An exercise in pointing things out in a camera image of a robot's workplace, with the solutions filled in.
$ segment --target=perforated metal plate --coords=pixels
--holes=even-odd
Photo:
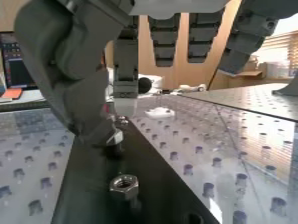
[[[296,223],[294,122],[179,96],[141,99],[131,121],[219,223]]]
[[[186,93],[183,96],[298,121],[298,97],[272,95],[272,90],[278,90],[284,86],[284,84],[266,84]]]
[[[0,223],[49,224],[73,135],[49,109],[0,113]]]

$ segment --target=computer screen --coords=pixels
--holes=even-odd
[[[13,32],[0,32],[0,49],[6,88],[36,89],[37,86],[22,62]]]

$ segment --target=black cable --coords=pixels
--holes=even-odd
[[[218,66],[217,66],[215,71],[214,71],[214,73],[213,73],[213,76],[211,76],[210,82],[207,83],[207,89],[206,89],[207,91],[209,91],[209,90],[210,90],[210,88],[211,88],[211,84],[213,84],[214,78],[215,78],[215,76],[217,76]]]

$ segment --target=gray robot arm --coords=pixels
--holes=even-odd
[[[99,57],[129,24],[130,1],[32,0],[14,21],[24,63],[54,114],[89,144],[117,133],[103,110],[107,71]]]
[[[118,134],[103,110],[107,71],[99,65],[99,56],[107,41],[118,37],[114,40],[117,107],[117,103],[134,102],[138,93],[137,15],[150,11],[155,65],[169,67],[174,60],[179,12],[190,12],[187,60],[202,63],[226,2],[32,0],[21,8],[14,32],[26,68],[53,112],[82,141],[105,144]],[[235,74],[241,70],[264,37],[271,35],[278,19],[291,16],[296,8],[296,0],[243,0],[222,55],[222,71]],[[162,20],[161,9],[166,11]]]

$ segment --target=hex nut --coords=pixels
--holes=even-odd
[[[118,200],[131,200],[138,195],[137,177],[127,174],[117,176],[110,181],[109,191]]]

